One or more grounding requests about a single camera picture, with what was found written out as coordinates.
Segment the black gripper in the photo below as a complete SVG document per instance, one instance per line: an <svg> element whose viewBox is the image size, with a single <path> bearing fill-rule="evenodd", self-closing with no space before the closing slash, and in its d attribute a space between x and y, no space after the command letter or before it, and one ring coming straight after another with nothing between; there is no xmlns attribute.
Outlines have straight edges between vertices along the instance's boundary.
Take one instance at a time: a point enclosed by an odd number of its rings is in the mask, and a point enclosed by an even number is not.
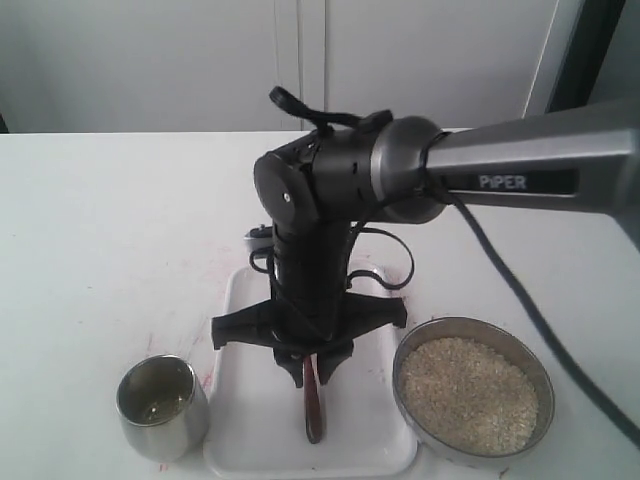
<svg viewBox="0 0 640 480"><path fill-rule="evenodd" d="M337 301L308 311L273 298L213 318L211 337L216 350L244 343L300 355L318 353L318 378L327 384L351 353L326 351L384 325L403 328L406 322L407 310L400 298L344 293ZM296 388L304 386L301 357L275 357L275 362L288 372Z"/></svg>

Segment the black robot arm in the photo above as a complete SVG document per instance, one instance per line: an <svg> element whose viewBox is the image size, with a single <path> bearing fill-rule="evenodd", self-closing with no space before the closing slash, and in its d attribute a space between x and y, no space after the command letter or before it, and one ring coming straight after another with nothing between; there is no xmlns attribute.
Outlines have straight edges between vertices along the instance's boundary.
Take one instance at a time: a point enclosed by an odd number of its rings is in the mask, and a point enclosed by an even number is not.
<svg viewBox="0 0 640 480"><path fill-rule="evenodd" d="M639 236L639 104L614 101L448 133L379 112L312 132L254 166L271 217L268 300L213 319L216 348L273 350L296 385L316 355L327 382L356 338L404 327L400 299L351 291L349 258L369 222L423 224L447 196L467 204L606 214Z"/></svg>

